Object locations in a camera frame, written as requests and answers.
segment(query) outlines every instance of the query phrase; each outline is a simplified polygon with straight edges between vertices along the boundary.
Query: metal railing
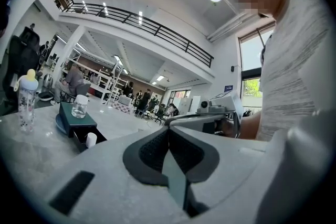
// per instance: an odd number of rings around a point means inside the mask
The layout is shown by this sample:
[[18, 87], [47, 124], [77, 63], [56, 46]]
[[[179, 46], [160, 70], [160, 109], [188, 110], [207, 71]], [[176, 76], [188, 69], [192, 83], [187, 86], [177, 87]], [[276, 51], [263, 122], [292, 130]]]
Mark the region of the metal railing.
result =
[[195, 57], [208, 67], [211, 67], [211, 62], [214, 57], [207, 53], [204, 49], [170, 28], [139, 14], [110, 6], [89, 3], [74, 3], [73, 0], [54, 1], [62, 12], [91, 14], [116, 20], [123, 24], [141, 29], [142, 31], [146, 31], [153, 36], [159, 37], [175, 47], [184, 50], [185, 53]]

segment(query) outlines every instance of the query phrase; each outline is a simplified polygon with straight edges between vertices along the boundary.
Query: gray striped shirt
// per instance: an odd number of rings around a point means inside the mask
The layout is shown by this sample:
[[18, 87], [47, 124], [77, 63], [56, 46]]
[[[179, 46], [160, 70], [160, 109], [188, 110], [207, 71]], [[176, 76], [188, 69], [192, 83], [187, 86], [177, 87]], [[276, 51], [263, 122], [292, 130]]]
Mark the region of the gray striped shirt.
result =
[[330, 29], [324, 0], [288, 0], [266, 42], [261, 73], [262, 111], [257, 139], [268, 141], [315, 110], [298, 70]]

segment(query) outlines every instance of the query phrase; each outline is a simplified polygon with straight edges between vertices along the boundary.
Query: brown wall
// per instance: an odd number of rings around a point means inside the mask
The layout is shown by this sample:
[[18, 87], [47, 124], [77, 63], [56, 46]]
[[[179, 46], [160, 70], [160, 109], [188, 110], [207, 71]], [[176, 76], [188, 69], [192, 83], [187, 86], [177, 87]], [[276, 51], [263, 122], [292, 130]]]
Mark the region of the brown wall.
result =
[[[91, 68], [91, 69], [94, 69], [96, 71], [99, 71], [99, 69], [103, 69], [103, 66], [100, 65], [99, 63], [95, 63], [89, 59], [86, 59], [84, 57], [80, 57], [79, 60], [78, 60], [79, 63]], [[165, 91], [164, 90], [160, 90], [158, 88], [155, 88], [153, 86], [150, 86], [146, 83], [143, 83], [141, 81], [138, 81], [138, 80], [135, 80], [135, 79], [132, 79], [124, 74], [120, 74], [120, 78], [122, 80], [125, 80], [125, 81], [133, 81], [134, 85], [133, 85], [133, 94], [136, 95], [140, 90], [142, 90], [142, 93], [146, 92], [147, 89], [150, 89], [152, 92], [156, 92], [160, 95], [162, 95], [162, 98], [164, 96], [164, 93]]]

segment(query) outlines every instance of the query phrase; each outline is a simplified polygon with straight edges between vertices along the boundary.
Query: pillar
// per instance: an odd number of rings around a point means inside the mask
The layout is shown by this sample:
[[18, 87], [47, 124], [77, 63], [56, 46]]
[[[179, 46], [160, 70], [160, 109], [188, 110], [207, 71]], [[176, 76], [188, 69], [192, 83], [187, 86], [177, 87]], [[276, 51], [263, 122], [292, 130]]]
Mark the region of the pillar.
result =
[[80, 40], [82, 35], [85, 32], [85, 27], [83, 25], [79, 25], [75, 32], [71, 35], [69, 38], [68, 42], [66, 43], [61, 55], [59, 56], [59, 59], [56, 63], [54, 73], [53, 75], [53, 85], [52, 87], [55, 86], [56, 81], [59, 80], [60, 75], [61, 75], [61, 70], [64, 66], [64, 62], [67, 60], [67, 58], [70, 56], [73, 48], [76, 46], [76, 43]]

